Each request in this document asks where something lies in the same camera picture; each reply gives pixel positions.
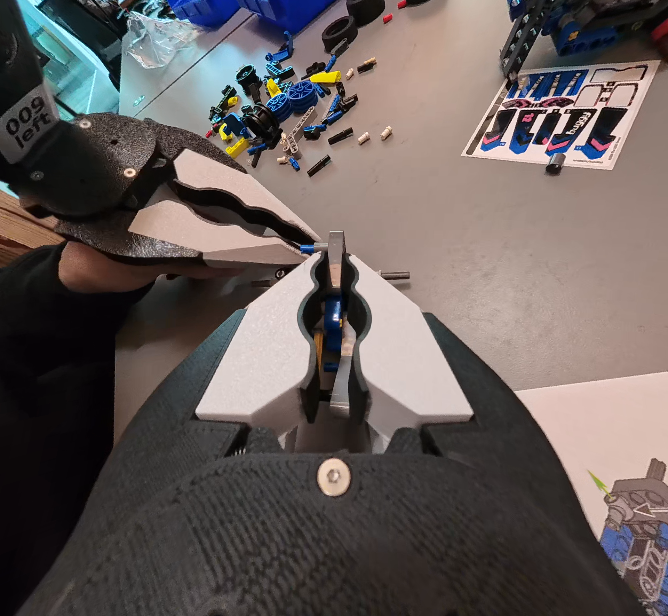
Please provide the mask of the pile of loose lego pieces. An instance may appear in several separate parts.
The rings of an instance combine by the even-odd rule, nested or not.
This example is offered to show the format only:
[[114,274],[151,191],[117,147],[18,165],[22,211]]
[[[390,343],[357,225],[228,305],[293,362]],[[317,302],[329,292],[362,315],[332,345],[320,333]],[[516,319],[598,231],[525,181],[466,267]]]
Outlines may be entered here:
[[344,117],[358,102],[356,94],[346,94],[344,82],[377,65],[371,57],[342,76],[335,65],[352,44],[343,41],[328,53],[328,62],[312,63],[305,75],[294,81],[293,66],[283,65],[293,56],[293,40],[291,33],[285,32],[279,51],[266,55],[263,76],[253,64],[239,67],[234,84],[224,86],[220,100],[210,108],[205,138],[219,137],[232,158],[247,153],[253,168],[263,152],[280,147],[283,153],[278,164],[299,171],[299,142],[303,138],[318,140]]

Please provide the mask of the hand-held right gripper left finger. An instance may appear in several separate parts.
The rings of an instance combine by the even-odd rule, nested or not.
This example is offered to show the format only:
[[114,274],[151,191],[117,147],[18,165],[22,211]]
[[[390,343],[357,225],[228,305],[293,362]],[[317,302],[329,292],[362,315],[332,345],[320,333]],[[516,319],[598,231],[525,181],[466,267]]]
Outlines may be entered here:
[[326,256],[316,253],[250,303],[195,413],[199,420],[291,432],[308,413],[315,380]]

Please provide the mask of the person's dark clothed torso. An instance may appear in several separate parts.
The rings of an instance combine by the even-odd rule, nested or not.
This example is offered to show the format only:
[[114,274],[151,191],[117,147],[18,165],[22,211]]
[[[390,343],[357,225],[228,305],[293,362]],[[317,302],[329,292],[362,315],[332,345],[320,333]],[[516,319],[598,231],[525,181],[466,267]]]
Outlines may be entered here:
[[1,614],[53,565],[113,443],[115,336],[1,351]]

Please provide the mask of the blue grey lego sub-assembly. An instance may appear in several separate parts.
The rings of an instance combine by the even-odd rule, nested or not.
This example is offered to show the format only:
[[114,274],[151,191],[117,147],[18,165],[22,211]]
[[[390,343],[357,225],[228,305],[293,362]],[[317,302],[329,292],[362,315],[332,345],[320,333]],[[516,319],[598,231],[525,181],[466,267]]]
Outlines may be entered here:
[[329,402],[335,382],[343,386],[343,392],[335,396],[335,414],[346,417],[349,410],[347,382],[352,352],[356,342],[354,328],[347,324],[349,289],[354,272],[347,261],[343,231],[331,231],[326,243],[301,247],[302,253],[325,253],[327,272],[319,291],[317,320],[311,327],[316,351],[316,365],[320,400]]

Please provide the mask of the clear plastic bag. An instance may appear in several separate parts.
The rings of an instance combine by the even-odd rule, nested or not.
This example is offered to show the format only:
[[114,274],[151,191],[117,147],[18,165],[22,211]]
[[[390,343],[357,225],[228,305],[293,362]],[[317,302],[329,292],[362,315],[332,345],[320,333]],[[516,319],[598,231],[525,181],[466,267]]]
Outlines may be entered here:
[[188,21],[153,18],[134,11],[128,14],[127,27],[125,53],[144,69],[166,67],[204,33]]

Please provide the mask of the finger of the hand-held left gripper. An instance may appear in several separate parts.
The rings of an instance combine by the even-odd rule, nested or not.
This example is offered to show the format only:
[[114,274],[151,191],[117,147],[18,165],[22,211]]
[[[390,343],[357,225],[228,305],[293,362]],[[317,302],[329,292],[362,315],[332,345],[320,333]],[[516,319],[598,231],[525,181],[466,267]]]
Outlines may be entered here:
[[179,200],[162,200],[139,210],[129,231],[202,254],[211,267],[225,264],[301,264],[305,255],[298,246],[288,244],[311,236],[301,220],[283,222],[280,227],[296,227],[296,235],[257,235],[238,224],[222,224],[198,216],[191,206]]
[[270,230],[296,244],[321,237],[254,177],[191,150],[173,161],[171,189],[198,216],[237,224],[260,235]]

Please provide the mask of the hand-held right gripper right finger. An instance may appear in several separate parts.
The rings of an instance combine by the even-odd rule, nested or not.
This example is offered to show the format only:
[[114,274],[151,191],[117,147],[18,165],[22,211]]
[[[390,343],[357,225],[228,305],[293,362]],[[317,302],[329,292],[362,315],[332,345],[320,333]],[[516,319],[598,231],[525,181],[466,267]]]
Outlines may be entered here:
[[349,415],[375,439],[400,428],[466,422],[473,410],[425,315],[355,255],[346,255],[342,286],[354,337]]

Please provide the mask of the person's left hand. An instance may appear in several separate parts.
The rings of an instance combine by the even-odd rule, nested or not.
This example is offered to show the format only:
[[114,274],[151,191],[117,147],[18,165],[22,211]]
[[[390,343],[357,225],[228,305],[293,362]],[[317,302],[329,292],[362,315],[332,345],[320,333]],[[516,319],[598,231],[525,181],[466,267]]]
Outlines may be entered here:
[[81,243],[67,243],[58,264],[58,277],[75,293],[128,293],[153,284],[158,277],[186,277],[196,280],[233,278],[244,268],[213,268],[197,262],[136,264],[114,261]]

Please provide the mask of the lego instruction booklet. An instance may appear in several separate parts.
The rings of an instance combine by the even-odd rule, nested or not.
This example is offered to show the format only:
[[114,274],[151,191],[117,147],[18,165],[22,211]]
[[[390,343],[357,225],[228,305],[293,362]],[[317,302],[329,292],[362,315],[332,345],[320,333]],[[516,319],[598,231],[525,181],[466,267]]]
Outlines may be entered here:
[[667,373],[517,396],[552,444],[619,576],[648,615],[666,615]]

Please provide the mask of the lego sticker sheet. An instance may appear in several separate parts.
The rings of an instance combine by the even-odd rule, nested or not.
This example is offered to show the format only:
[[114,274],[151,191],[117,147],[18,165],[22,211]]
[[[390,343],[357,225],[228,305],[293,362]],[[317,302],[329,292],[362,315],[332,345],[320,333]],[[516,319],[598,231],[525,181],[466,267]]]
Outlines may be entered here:
[[562,155],[567,167],[612,170],[661,66],[639,60],[522,71],[499,89],[462,157],[546,168]]

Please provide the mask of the partly built lego buggy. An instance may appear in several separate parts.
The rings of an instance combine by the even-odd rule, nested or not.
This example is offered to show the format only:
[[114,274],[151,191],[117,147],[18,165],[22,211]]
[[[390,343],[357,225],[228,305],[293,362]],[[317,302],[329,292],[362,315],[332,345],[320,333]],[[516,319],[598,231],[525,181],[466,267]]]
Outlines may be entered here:
[[500,50],[506,79],[517,79],[539,35],[550,36],[566,57],[645,30],[667,57],[667,0],[507,0],[507,7],[513,28]]

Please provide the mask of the wooden board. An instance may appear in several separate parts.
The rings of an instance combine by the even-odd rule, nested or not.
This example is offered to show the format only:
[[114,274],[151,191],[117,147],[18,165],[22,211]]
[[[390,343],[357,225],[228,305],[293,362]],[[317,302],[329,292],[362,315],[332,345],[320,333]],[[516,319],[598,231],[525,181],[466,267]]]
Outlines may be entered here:
[[60,244],[56,219],[38,219],[24,210],[19,199],[1,190],[1,268],[41,246]]

